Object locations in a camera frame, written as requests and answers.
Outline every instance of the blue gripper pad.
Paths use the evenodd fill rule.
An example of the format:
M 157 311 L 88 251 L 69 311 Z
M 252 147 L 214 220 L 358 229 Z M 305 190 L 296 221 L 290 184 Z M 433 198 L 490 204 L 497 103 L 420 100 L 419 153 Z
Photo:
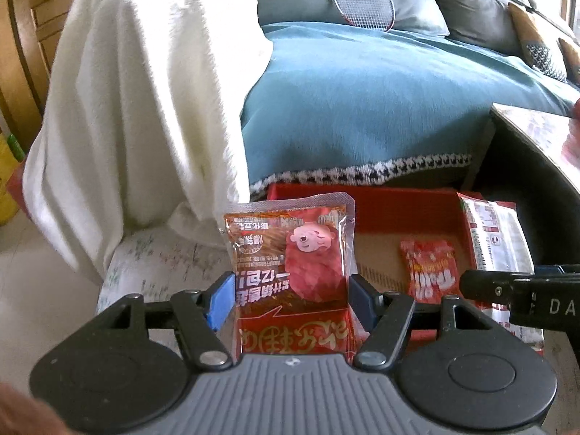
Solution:
M 231 272 L 224 273 L 206 293 L 210 295 L 210 305 L 205 319 L 212 330 L 217 332 L 236 302 L 236 275 Z

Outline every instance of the yellow bottle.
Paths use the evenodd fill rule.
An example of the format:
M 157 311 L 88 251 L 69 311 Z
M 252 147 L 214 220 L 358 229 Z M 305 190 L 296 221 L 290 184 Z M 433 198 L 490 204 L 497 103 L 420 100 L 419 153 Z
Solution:
M 0 225 L 6 224 L 18 212 L 18 204 L 6 190 L 6 183 L 18 167 L 18 161 L 3 135 L 0 134 Z

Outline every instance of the human hand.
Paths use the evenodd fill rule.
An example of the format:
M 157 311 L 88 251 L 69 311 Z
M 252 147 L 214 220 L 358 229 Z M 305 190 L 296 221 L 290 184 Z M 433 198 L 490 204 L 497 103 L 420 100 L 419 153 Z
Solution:
M 0 434 L 72 435 L 72 432 L 47 404 L 0 383 Z

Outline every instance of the white blanket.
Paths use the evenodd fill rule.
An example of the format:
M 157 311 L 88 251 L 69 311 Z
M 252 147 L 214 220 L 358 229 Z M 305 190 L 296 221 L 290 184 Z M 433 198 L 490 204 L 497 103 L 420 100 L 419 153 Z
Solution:
M 102 278 L 180 203 L 215 229 L 249 201 L 240 113 L 271 54 L 256 0 L 74 1 L 23 185 L 72 268 Z

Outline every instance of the circular pad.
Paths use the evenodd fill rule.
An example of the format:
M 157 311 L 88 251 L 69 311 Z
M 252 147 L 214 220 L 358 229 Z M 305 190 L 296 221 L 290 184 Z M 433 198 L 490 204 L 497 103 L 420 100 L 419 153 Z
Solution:
M 187 380 L 178 355 L 147 341 L 107 350 L 57 347 L 34 367 L 30 388 L 76 431 L 120 432 L 166 411 Z
M 454 359 L 448 368 L 455 383 L 471 391 L 493 393 L 508 387 L 515 378 L 514 367 L 504 359 L 483 353 Z
M 405 357 L 397 376 L 419 413 L 474 431 L 539 422 L 556 395 L 547 361 L 503 330 L 445 335 Z

